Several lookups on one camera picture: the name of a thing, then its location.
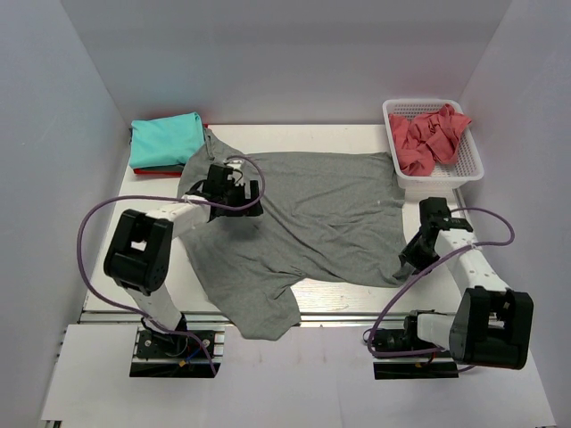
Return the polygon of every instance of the white platform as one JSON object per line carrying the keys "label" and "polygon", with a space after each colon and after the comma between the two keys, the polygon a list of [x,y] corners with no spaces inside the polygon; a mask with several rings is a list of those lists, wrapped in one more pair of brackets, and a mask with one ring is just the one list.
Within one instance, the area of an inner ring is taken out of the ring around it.
{"label": "white platform", "polygon": [[521,371],[376,381],[362,327],[226,330],[215,379],[129,378],[135,325],[70,325],[42,418],[79,427],[535,428],[554,424],[531,355]]}
{"label": "white platform", "polygon": [[[383,125],[216,125],[211,126],[211,130],[220,140],[245,153],[373,153],[389,150]],[[127,168],[120,194],[176,196],[177,185],[178,178],[138,177]],[[407,241],[418,231],[418,202],[428,196],[446,197],[451,208],[457,206],[453,192],[407,193],[402,210]],[[103,273],[103,259],[121,212],[128,208],[150,210],[159,205],[160,202],[149,201],[116,204],[92,276],[93,285],[105,296],[120,303],[134,304],[131,298]],[[166,282],[173,301],[180,310],[219,313],[218,309],[208,302],[179,240],[175,240],[172,246]],[[377,313],[395,293],[394,289],[323,283],[311,279],[302,280],[293,290],[303,314]],[[411,309],[455,312],[458,304],[459,290],[448,270],[440,267],[405,294],[393,307],[393,312],[409,312]],[[87,296],[84,310],[117,311],[90,294]]]}

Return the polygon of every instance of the purple cable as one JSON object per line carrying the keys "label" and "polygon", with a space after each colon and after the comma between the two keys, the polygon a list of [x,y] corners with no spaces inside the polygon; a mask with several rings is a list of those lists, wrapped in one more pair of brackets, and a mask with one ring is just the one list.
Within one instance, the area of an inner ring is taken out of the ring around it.
{"label": "purple cable", "polygon": [[165,197],[163,197],[163,196],[146,196],[143,194],[130,194],[130,195],[125,195],[125,196],[116,196],[116,197],[110,198],[106,201],[99,202],[91,210],[89,210],[89,212],[86,214],[86,216],[83,218],[83,220],[81,220],[81,224],[79,225],[78,240],[77,240],[77,244],[76,244],[76,254],[77,254],[77,259],[78,259],[79,274],[81,275],[81,279],[83,280],[87,289],[97,299],[102,300],[105,303],[107,303],[108,305],[111,305],[115,308],[123,309],[123,310],[129,311],[129,312],[133,312],[135,314],[138,314],[141,317],[148,319],[151,323],[153,323],[154,326],[156,326],[159,330],[161,330],[165,333],[176,334],[176,335],[180,335],[180,336],[186,336],[186,337],[190,337],[191,339],[195,340],[196,343],[198,343],[198,346],[200,346],[200,348],[204,351],[204,355],[206,355],[206,358],[208,359],[208,362],[211,366],[212,373],[215,376],[216,376],[216,367],[214,366],[214,362],[212,361],[211,354],[206,349],[206,347],[203,345],[203,341],[201,339],[199,339],[198,336],[196,336],[194,333],[192,333],[192,332],[179,332],[176,330],[170,330],[167,327],[165,327],[164,325],[157,323],[154,319],[151,318],[151,316],[149,314],[147,314],[143,310],[141,310],[139,308],[133,308],[133,307],[128,306],[128,305],[123,305],[122,303],[118,303],[117,301],[111,300],[111,299],[103,296],[99,291],[97,291],[95,289],[95,287],[91,284],[91,282],[89,281],[89,277],[87,276],[87,272],[86,272],[86,269],[85,269],[85,266],[83,263],[83,251],[82,251],[82,249],[83,249],[83,234],[85,233],[86,225],[87,225],[87,222],[89,221],[89,219],[97,211],[99,211],[102,207],[109,205],[110,203],[115,203],[118,201],[148,200],[148,201],[165,201],[165,202],[185,202],[185,203],[195,203],[197,205],[209,205],[211,207],[222,208],[223,210],[231,210],[231,211],[247,210],[248,208],[252,207],[253,205],[255,205],[256,203],[258,203],[260,201],[260,199],[262,198],[262,196],[266,192],[266,179],[265,179],[263,173],[261,172],[260,167],[258,167],[258,165],[256,165],[256,163],[253,160],[251,160],[250,158],[247,158],[245,156],[242,156],[242,155],[236,154],[236,155],[228,156],[227,159],[242,159],[244,161],[248,161],[256,169],[256,171],[258,171],[258,174],[260,175],[260,180],[261,180],[261,189],[260,189],[260,194],[258,195],[258,197],[256,199],[254,199],[252,202],[246,203],[245,205],[243,205],[241,207],[229,207],[227,205],[222,205],[220,203],[215,203],[215,202],[208,202],[208,201],[193,202],[192,200],[187,201],[184,199],[169,198],[166,196]]}
{"label": "purple cable", "polygon": [[[455,257],[459,254],[463,254],[464,252],[472,250],[473,247],[485,247],[485,246],[504,247],[504,246],[510,245],[511,243],[514,242],[514,239],[516,237],[516,232],[514,231],[513,226],[504,217],[502,217],[500,214],[496,214],[495,212],[486,210],[484,208],[476,208],[476,207],[474,207],[474,208],[457,208],[455,210],[451,210],[451,212],[457,212],[457,211],[481,211],[481,212],[485,212],[486,214],[490,214],[493,217],[496,217],[498,220],[500,220],[504,225],[506,225],[508,227],[509,239],[507,241],[503,241],[503,242],[482,241],[480,243],[474,243],[473,245],[465,245],[465,246],[460,247],[457,250],[451,251],[448,254],[446,254],[445,256],[439,258],[432,265],[430,265],[426,269],[422,270],[418,275],[414,276],[386,304],[385,308],[381,311],[377,320],[375,321],[375,323],[371,327],[370,333],[369,333],[368,338],[367,338],[367,349],[373,357],[375,357],[375,358],[416,357],[419,355],[431,354],[433,352],[440,352],[441,351],[440,348],[431,348],[428,350],[404,350],[404,351],[395,351],[395,352],[379,352],[379,351],[373,350],[373,338],[375,337],[375,334],[377,333],[377,330],[381,324],[381,321],[383,321],[383,318],[385,318],[385,316],[388,314],[389,310],[394,306],[394,303],[396,303],[397,300],[400,299],[405,292],[410,290],[410,288],[414,284],[416,284],[420,280],[420,278],[428,275],[428,273],[430,271],[439,267],[440,265],[442,265],[446,261],[450,260],[452,257]],[[454,373],[466,372],[467,370],[470,370],[471,368],[473,368],[473,366],[467,366],[467,367],[461,368],[460,370],[458,370]]]}

